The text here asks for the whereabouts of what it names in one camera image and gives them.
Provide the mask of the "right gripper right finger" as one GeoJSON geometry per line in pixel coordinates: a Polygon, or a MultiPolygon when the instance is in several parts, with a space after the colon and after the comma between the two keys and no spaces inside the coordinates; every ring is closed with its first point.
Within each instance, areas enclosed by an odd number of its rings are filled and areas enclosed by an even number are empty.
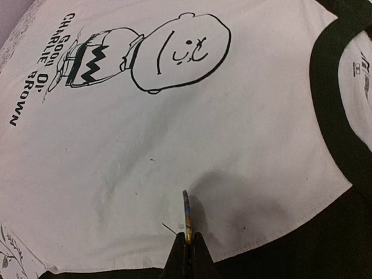
{"type": "Polygon", "coordinates": [[[217,270],[203,235],[196,232],[191,245],[191,278],[217,278],[217,270]]]}

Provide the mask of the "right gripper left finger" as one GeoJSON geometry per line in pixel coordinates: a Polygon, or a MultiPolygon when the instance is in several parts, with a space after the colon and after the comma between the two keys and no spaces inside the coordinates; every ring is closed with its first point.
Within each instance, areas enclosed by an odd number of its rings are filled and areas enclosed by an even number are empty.
{"type": "Polygon", "coordinates": [[[171,247],[164,269],[162,279],[186,279],[188,273],[188,247],[185,234],[180,232],[171,247]]]}

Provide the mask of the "white green raglan t-shirt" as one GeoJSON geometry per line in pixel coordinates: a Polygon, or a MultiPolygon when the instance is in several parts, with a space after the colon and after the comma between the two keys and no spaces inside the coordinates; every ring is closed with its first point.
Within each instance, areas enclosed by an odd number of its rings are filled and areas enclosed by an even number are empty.
{"type": "Polygon", "coordinates": [[[40,278],[371,277],[370,1],[43,1],[1,72],[1,217],[40,278]]]}

